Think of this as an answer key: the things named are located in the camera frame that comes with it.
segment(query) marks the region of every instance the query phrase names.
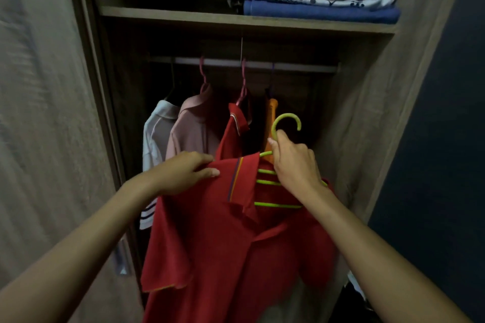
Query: pink polo shirt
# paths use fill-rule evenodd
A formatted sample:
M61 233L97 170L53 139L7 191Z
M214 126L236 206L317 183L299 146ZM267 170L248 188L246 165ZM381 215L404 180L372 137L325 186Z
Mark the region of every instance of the pink polo shirt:
M168 139L165 159L182 151L215 155L229 118L227 104L218 100L212 87L184 101Z

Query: wardrobe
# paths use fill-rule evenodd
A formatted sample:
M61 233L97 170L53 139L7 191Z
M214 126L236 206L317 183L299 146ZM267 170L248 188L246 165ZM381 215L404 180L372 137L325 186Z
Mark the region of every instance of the wardrobe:
M143 124L172 87L161 57L334 68L247 69L247 86L257 108L274 85L278 113L302 120L294 139L314 149L337 197L367 222L453 3L397 0L402 15L389 25L242 16L226 0L0 0L0 282L141 172ZM237 67L204 72L228 95L241 88ZM202 83L196 66L175 64L174 76ZM74 320L138 321L142 260L134 224ZM261 321L327 321L347 272L339 257L326 291L299 281Z

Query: hanging rod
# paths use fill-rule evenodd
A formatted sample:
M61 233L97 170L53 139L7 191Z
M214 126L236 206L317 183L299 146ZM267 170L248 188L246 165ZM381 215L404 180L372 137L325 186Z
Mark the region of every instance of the hanging rod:
M150 57L150 61L154 63L170 63L172 57ZM173 58L174 64L182 65L199 65L200 58L185 58L176 57ZM241 63L239 60L227 60L227 59L204 59L205 66L211 67L228 67L239 68ZM300 71L311 73L336 73L338 67L327 65L309 65L309 64L291 64L291 63L274 63L275 70L286 71ZM263 61L246 61L246 68L253 69L273 69L273 63Z

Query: wardrobe door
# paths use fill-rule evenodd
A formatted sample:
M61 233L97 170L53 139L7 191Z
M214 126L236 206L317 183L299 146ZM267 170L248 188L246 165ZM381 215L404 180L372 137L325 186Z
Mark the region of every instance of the wardrobe door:
M115 192L71 0L0 0L0 288ZM110 258L71 321L137 322Z

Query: wooden shelf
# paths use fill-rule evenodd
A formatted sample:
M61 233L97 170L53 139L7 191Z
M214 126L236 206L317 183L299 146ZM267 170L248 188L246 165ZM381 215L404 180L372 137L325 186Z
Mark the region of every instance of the wooden shelf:
M168 24L186 24L190 26L247 26L264 30L313 30L339 33L366 33L366 34L394 34L397 25L338 22L330 20L300 20L293 18L252 17L236 14L217 14L184 12L176 10L140 9L123 7L100 7L100 14L105 17L129 18L135 20L152 20Z

